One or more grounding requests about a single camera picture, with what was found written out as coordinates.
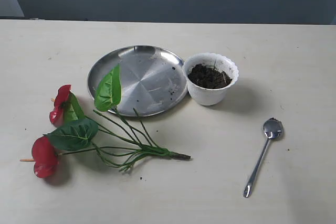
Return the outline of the artificial red anthurium plant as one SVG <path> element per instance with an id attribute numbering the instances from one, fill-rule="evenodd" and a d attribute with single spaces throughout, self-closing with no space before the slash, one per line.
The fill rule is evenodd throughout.
<path id="1" fill-rule="evenodd" d="M 65 155 L 94 151 L 108 167 L 127 172 L 136 162 L 148 157 L 158 157 L 190 161 L 191 156 L 173 152 L 159 146 L 144 127 L 141 130 L 132 126 L 117 110 L 121 102 L 120 66 L 116 65 L 100 81 L 94 95 L 94 113 L 103 116 L 112 110 L 122 121 L 121 124 L 108 119 L 126 133 L 122 137 L 107 127 L 99 124 L 84 114 L 77 97 L 71 91 L 71 85 L 63 85 L 58 89 L 53 100 L 54 109 L 49 114 L 55 130 L 38 138 L 32 145 L 29 162 L 34 163 L 34 174 L 46 179 L 52 176 L 59 164 L 59 158 Z M 98 146 L 93 138 L 98 132 L 116 137 L 131 147 Z"/>

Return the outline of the steel spoon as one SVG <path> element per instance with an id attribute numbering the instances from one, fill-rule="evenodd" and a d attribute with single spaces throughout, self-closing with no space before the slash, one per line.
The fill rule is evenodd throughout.
<path id="1" fill-rule="evenodd" d="M 257 175 L 261 166 L 261 163 L 263 161 L 264 155 L 266 153 L 266 150 L 268 148 L 268 145 L 272 141 L 277 141 L 281 139 L 283 133 L 284 133 L 284 128 L 282 125 L 282 122 L 280 120 L 277 120 L 276 118 L 270 118 L 265 121 L 263 124 L 263 132 L 266 137 L 266 141 L 264 143 L 264 146 L 262 148 L 262 151 L 260 152 L 259 158 L 256 162 L 256 165 L 252 171 L 252 174 L 250 175 L 247 184 L 244 187 L 243 190 L 243 197 L 244 198 L 249 198 L 252 194 L 254 183 L 257 180 Z"/>

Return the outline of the white plastic flower pot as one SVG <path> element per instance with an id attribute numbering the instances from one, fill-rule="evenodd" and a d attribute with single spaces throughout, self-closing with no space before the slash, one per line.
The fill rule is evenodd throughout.
<path id="1" fill-rule="evenodd" d="M 198 64 L 211 67 L 219 72 L 225 72 L 231 78 L 231 82 L 227 86 L 217 89 L 209 89 L 198 86 L 188 77 L 188 75 L 192 72 L 192 69 Z M 237 82 L 239 71 L 235 63 L 226 56 L 204 52 L 190 56 L 185 60 L 183 65 L 183 75 L 186 78 L 187 89 L 191 98 L 200 105 L 211 106 L 221 102 L 228 89 Z"/>

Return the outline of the round steel plate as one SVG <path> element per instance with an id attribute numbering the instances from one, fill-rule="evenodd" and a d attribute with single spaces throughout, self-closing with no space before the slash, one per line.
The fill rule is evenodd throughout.
<path id="1" fill-rule="evenodd" d="M 120 66 L 121 102 L 117 106 L 125 117 L 147 117 L 163 113 L 187 94 L 184 61 L 166 49 L 136 45 L 114 50 L 91 68 L 87 86 L 92 97 L 102 78 Z"/>

